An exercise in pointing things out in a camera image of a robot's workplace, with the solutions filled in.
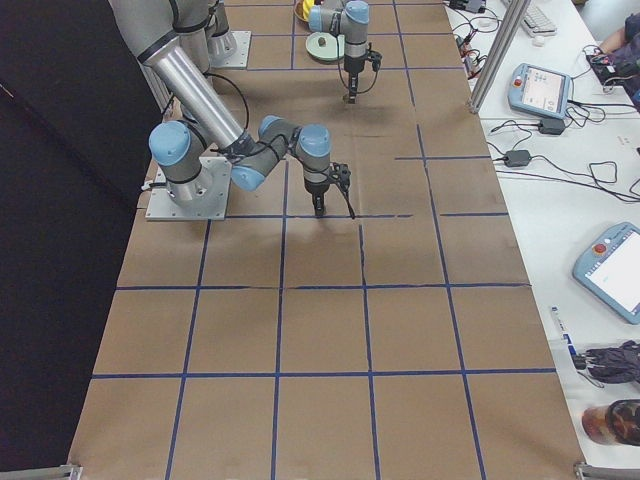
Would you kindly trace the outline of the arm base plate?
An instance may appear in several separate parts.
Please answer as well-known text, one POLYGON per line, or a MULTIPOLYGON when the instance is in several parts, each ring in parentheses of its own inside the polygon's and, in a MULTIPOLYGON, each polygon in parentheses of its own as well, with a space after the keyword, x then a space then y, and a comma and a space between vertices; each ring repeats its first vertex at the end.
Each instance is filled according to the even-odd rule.
POLYGON ((231 164, 224 157, 201 157, 199 176, 185 184, 169 182, 158 168, 150 189, 146 219, 150 221, 222 221, 226 216, 231 164))
POLYGON ((227 31, 207 40, 210 65, 215 69, 245 69, 248 63, 251 31, 227 31))

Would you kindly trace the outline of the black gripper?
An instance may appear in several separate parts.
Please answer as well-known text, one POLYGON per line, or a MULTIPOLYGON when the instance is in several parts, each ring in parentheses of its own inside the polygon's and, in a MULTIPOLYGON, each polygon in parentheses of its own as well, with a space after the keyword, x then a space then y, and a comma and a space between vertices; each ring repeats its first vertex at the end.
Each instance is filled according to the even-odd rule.
POLYGON ((355 103, 360 94, 368 93, 376 84, 378 72, 382 63, 382 54, 371 47, 346 47, 343 58, 344 70, 348 73, 348 82, 343 82, 347 93, 344 96, 346 103, 355 103), (359 89, 359 74, 363 72, 366 62, 371 63, 375 73, 371 85, 364 89, 359 89))
POLYGON ((347 208, 350 208, 350 169, 345 163, 330 162, 325 170, 304 167, 304 186, 312 197, 314 214, 317 218, 326 213, 325 194, 335 185, 342 194, 347 208))

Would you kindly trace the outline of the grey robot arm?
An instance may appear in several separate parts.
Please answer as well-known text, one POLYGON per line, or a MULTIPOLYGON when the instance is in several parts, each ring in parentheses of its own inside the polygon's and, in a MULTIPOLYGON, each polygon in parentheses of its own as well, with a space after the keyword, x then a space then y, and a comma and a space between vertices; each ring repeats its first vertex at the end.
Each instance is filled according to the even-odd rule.
MULTIPOLYGON (((338 63, 339 71, 348 74, 341 83, 346 89, 345 101, 354 104, 359 95, 367 92, 359 88, 359 75, 365 64, 369 62, 377 73, 382 63, 382 54, 368 41, 369 4, 365 1, 299 1, 297 8, 299 18, 306 21, 311 32, 335 39, 328 54, 338 63)), ((230 30, 222 1, 209 4, 205 38, 213 66, 222 65, 238 52, 239 41, 230 30)))
POLYGON ((212 7, 206 1, 115 1, 114 17, 126 45, 180 101, 183 116, 156 126, 149 148, 165 177, 160 197, 168 220, 221 220, 229 186, 256 190, 286 156, 303 168, 316 216, 336 186, 349 195, 350 171, 331 161, 331 140, 321 124, 296 125, 265 117, 253 138, 234 118, 206 73, 212 7))

